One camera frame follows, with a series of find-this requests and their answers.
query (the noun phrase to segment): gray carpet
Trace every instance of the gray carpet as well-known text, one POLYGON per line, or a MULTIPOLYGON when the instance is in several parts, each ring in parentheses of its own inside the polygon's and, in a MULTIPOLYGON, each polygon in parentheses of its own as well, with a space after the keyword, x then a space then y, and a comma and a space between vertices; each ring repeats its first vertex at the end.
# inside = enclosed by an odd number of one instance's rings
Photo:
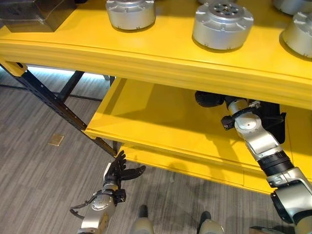
MULTIPOLYGON (((53 75, 47 80, 56 89, 56 82, 62 82, 53 75)), ((101 82, 107 87, 107 81, 101 82)), ((97 98, 100 92, 103 89, 99 88, 97 98)), ((84 89, 83 95, 93 94, 84 89)), ((99 102, 70 97, 66 104, 88 122, 99 102)), ((68 209, 101 188, 102 174, 110 160, 102 149, 31 93, 0 88, 2 234, 75 234, 81 220, 68 209), (53 133, 65 135, 59 147, 47 144, 53 133)), ((292 233, 267 195, 181 174, 176 174, 171 183, 170 175, 147 167, 138 179, 124 182, 127 201, 118 205, 107 233, 128 234, 141 204, 148 205, 157 234, 195 234, 205 210, 227 234, 247 234, 250 226, 279 226, 285 233, 292 233)))

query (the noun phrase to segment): black cable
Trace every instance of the black cable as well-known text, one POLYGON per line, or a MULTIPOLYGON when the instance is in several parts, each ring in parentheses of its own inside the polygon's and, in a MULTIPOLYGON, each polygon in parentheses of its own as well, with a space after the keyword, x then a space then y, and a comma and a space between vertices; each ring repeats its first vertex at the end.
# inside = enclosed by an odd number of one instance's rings
POLYGON ((98 195, 102 194, 102 190, 99 190, 97 191, 89 200, 86 200, 84 203, 82 204, 79 204, 79 205, 76 205, 76 206, 72 206, 69 208, 69 212, 72 213, 74 216, 76 216, 77 218, 80 218, 80 219, 84 219, 84 216, 82 215, 79 215, 78 214, 78 211, 75 211, 75 210, 78 210, 78 209, 81 209, 87 205, 89 205, 91 202, 94 201, 94 199, 97 198, 98 195))

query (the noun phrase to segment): lower shelf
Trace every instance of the lower shelf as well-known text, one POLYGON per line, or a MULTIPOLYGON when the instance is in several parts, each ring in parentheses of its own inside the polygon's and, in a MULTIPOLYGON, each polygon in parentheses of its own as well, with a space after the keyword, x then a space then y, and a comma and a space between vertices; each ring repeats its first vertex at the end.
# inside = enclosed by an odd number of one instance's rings
POLYGON ((126 152, 126 158, 129 161, 264 194, 269 194, 273 191, 266 182, 266 177, 263 173, 251 173, 234 167, 219 166, 187 157, 160 153, 132 144, 123 144, 120 150, 126 152))
MULTIPOLYGON (((170 168, 169 163, 166 164, 168 170, 175 170, 176 164, 180 163, 176 158, 183 158, 181 163, 186 168, 191 167, 187 163, 200 162, 196 167, 200 167, 202 172, 205 170, 201 165, 213 164, 217 171, 232 168, 231 171, 244 175, 244 182, 227 181, 242 186, 248 183, 248 173, 250 178, 257 173, 262 175, 236 131, 223 129, 220 120, 228 115, 225 104, 203 108, 196 103, 194 94, 194 90, 116 79, 85 133, 90 137, 117 140, 166 156, 172 165, 170 168)), ((295 166, 299 166, 312 181, 312 111, 290 106, 281 106, 281 111, 287 113, 286 141, 282 147, 295 166)), ((138 157, 142 162, 147 160, 144 156, 138 157)), ((153 160, 145 163, 159 166, 155 163, 158 162, 157 157, 153 156, 153 160)), ((222 180, 222 177, 215 177, 217 171, 212 173, 213 178, 222 180)))

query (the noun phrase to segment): silver cylindrical part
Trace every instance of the silver cylindrical part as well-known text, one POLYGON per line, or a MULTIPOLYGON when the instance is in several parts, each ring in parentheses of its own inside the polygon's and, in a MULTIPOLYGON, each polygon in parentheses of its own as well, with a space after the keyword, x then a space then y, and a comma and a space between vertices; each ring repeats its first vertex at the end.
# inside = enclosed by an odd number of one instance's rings
POLYGON ((154 0, 107 0, 111 24, 124 30, 145 28, 155 21, 154 0))
POLYGON ((312 13, 295 14, 282 38, 297 53, 312 58, 312 13))
POLYGON ((201 4, 205 4, 205 3, 212 3, 214 2, 215 0, 198 0, 201 4))
POLYGON ((254 18, 245 7, 217 0, 197 9, 193 37, 209 48, 235 49, 243 45, 253 24, 254 18))
POLYGON ((312 0, 274 0, 273 5, 278 10, 289 15, 294 15, 299 11, 312 11, 312 0))

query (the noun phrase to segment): robotic hand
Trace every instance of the robotic hand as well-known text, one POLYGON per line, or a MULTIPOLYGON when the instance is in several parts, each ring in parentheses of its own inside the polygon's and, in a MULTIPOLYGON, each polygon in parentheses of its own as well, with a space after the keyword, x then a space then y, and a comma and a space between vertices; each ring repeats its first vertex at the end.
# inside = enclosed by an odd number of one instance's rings
MULTIPOLYGON (((266 174, 269 185, 277 188, 271 194, 271 198, 279 216, 287 223, 294 223, 297 234, 312 234, 312 185, 301 170, 293 166, 279 142, 268 131, 272 124, 264 124, 268 118, 259 111, 262 103, 254 101, 249 104, 244 98, 201 91, 196 92, 195 98, 203 107, 213 107, 226 102, 230 116, 222 119, 223 127, 226 130, 235 127, 266 174)), ((281 114, 271 119, 278 121, 275 124, 280 124, 285 115, 281 114)))
POLYGON ((115 212, 117 204, 126 200, 126 192, 124 189, 121 189, 121 181, 137 178, 145 171, 145 166, 125 170, 125 157, 124 151, 121 151, 115 161, 107 165, 103 177, 104 184, 101 190, 94 193, 83 204, 70 208, 70 212, 73 215, 83 220, 81 228, 77 232, 78 234, 104 233, 109 219, 115 212), (89 204, 92 205, 85 217, 75 211, 89 204))

